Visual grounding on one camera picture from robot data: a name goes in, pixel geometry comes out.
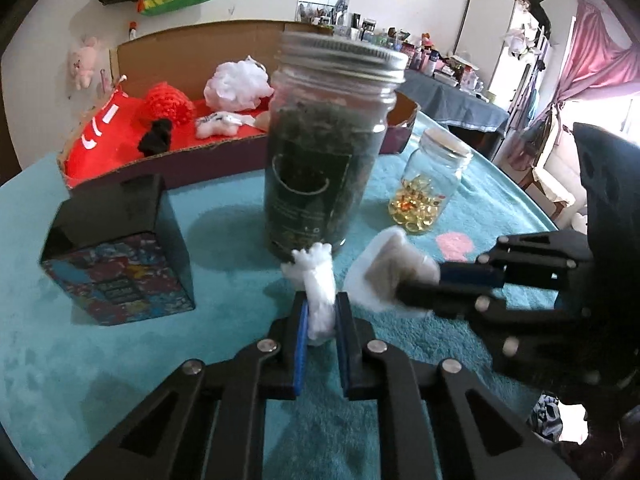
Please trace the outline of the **pink curtain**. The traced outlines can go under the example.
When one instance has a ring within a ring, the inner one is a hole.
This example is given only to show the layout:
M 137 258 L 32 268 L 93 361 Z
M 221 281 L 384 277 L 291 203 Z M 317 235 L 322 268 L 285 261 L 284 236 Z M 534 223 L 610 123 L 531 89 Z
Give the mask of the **pink curtain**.
M 579 0 L 570 50 L 552 99 L 529 127 L 518 134 L 508 155 L 518 171 L 534 166 L 544 150 L 563 104 L 571 100 L 608 99 L 639 91 L 639 44 L 623 48 L 612 39 L 602 13 Z

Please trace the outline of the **side table grey cloth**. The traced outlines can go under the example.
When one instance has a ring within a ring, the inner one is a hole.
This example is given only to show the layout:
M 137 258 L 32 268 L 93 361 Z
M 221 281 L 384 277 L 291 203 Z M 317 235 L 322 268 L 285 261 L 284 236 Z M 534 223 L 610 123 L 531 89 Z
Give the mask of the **side table grey cloth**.
M 415 70 L 405 70 L 399 92 L 475 151 L 494 159 L 509 121 L 505 110 Z

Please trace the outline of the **white cotton pad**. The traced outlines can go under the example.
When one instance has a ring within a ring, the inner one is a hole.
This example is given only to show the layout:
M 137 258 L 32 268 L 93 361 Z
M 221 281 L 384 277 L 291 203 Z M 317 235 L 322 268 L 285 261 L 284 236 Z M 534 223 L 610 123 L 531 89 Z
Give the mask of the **white cotton pad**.
M 343 290 L 352 304 L 373 313 L 396 311 L 420 318 L 424 313 L 404 306 L 396 298 L 401 282 L 437 285 L 439 263 L 416 248 L 404 229 L 392 226 L 378 233 L 349 268 Z

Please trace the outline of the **black fluffy pompom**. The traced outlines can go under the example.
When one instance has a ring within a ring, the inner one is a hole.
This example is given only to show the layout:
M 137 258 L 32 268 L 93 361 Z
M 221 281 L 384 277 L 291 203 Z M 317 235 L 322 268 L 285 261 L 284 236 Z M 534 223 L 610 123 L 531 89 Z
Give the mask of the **black fluffy pompom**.
M 169 151 L 171 144 L 172 122 L 167 118 L 160 118 L 151 122 L 151 127 L 138 143 L 138 151 L 144 157 L 164 154 Z

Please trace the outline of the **floral beauty cream tin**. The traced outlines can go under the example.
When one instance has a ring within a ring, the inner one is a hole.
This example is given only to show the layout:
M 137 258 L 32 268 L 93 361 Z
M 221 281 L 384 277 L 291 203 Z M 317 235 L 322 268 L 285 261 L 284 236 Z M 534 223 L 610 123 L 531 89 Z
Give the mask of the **floral beauty cream tin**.
M 159 174 L 72 194 L 58 207 L 40 266 L 100 325 L 195 309 L 189 253 Z

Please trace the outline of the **red mesh bath sponge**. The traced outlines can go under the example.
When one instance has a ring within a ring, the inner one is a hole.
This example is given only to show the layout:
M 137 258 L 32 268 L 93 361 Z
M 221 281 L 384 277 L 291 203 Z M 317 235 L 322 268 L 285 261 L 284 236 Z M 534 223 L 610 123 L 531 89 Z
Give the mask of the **red mesh bath sponge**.
M 181 90 L 163 81 L 146 92 L 138 116 L 147 122 L 168 119 L 174 126 L 184 126 L 194 121 L 195 105 Z

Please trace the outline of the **large glass jar metal lid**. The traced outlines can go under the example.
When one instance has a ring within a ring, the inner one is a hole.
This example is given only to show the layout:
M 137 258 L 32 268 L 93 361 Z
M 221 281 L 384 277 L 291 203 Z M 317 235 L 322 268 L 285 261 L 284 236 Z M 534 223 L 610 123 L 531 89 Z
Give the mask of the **large glass jar metal lid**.
M 337 252 L 362 201 L 405 80 L 404 54 L 285 32 L 271 77 L 264 211 L 271 250 Z

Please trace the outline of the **teal star blanket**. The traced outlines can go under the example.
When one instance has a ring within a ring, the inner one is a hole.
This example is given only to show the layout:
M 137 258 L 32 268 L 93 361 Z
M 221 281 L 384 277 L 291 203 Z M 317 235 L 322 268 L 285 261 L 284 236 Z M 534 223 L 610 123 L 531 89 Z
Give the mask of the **teal star blanket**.
M 334 260 L 341 284 L 370 240 L 392 225 L 387 202 L 415 148 L 411 139 L 401 155 L 376 162 Z M 67 197 L 52 154 L 1 187 L 1 423 L 38 479 L 63 479 L 183 361 L 232 358 L 287 315 L 294 298 L 266 246 L 259 170 L 169 193 L 190 255 L 195 310 L 119 326 L 93 324 L 39 264 L 50 223 Z M 499 235 L 551 230 L 547 214 L 476 153 L 431 232 L 410 238 L 442 260 L 437 237 L 454 233 L 457 242 L 466 235 L 471 247 L 463 244 L 470 247 L 463 255 L 473 261 Z M 520 419 L 539 396 L 495 375 L 484 346 L 463 322 L 352 310 L 413 359 L 458 359 Z M 334 341 L 309 349 L 298 400 L 268 403 L 262 478 L 380 478 L 375 403 L 343 398 Z

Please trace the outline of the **white wardrobe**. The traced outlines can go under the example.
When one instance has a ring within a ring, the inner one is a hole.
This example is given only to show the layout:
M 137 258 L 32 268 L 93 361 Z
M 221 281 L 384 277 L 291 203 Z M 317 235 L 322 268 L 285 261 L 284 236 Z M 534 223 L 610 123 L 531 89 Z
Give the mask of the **white wardrobe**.
M 469 0 L 454 54 L 474 66 L 484 93 L 508 110 L 548 40 L 520 0 Z

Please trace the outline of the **white mesh bath pouf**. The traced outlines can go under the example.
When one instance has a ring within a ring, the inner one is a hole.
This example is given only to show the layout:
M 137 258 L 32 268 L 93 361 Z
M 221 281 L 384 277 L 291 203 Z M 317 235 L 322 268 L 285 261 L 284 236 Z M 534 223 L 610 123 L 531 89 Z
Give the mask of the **white mesh bath pouf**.
M 273 95 L 265 66 L 251 56 L 239 62 L 224 62 L 206 81 L 203 96 L 214 112 L 256 110 Z

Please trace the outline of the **pink pig plush on wall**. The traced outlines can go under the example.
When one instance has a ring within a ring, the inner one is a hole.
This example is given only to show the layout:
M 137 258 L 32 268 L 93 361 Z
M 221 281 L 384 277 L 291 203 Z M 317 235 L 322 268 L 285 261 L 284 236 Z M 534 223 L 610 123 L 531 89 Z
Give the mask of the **pink pig plush on wall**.
M 70 80 L 73 81 L 76 90 L 86 90 L 92 83 L 96 71 L 98 44 L 96 37 L 88 37 L 68 56 Z

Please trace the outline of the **pink flat pad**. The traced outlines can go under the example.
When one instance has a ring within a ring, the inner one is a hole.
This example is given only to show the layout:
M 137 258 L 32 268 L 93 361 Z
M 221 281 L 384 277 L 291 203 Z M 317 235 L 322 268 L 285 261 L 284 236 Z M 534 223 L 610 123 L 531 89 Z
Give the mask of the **pink flat pad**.
M 464 233 L 446 232 L 437 235 L 435 240 L 447 261 L 465 262 L 475 250 L 473 241 Z

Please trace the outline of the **white fluffy plush toy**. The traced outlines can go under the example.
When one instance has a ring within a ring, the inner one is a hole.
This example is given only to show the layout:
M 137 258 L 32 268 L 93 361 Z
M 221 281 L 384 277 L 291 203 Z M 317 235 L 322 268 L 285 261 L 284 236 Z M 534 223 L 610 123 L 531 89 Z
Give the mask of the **white fluffy plush toy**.
M 242 126 L 254 126 L 250 115 L 231 112 L 215 112 L 198 118 L 195 122 L 195 137 L 200 140 L 212 136 L 236 136 Z

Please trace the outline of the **white soft cloth toy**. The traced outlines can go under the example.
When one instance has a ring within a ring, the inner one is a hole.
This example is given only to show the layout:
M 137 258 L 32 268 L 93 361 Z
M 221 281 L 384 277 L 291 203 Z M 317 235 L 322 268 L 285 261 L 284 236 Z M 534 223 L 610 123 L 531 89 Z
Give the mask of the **white soft cloth toy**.
M 311 346 L 321 346 L 335 336 L 336 284 L 332 246 L 314 243 L 308 249 L 294 249 L 291 258 L 291 262 L 281 264 L 281 271 L 298 292 L 306 294 L 307 341 Z

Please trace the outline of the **small glass jar gold beads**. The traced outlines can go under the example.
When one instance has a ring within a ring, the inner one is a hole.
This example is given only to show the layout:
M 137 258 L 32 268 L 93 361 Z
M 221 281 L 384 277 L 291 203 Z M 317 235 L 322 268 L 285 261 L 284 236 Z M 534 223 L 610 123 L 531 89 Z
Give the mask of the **small glass jar gold beads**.
M 428 232 L 457 191 L 472 158 L 471 148 L 447 129 L 426 128 L 388 203 L 390 218 L 409 234 Z

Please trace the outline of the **beige braided rope toy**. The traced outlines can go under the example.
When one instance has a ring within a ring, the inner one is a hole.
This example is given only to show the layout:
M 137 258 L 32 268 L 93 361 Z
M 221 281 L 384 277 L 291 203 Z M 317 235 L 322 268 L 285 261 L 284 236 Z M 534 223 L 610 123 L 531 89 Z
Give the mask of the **beige braided rope toy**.
M 268 110 L 261 112 L 254 118 L 254 127 L 262 132 L 267 132 L 270 125 L 270 113 Z

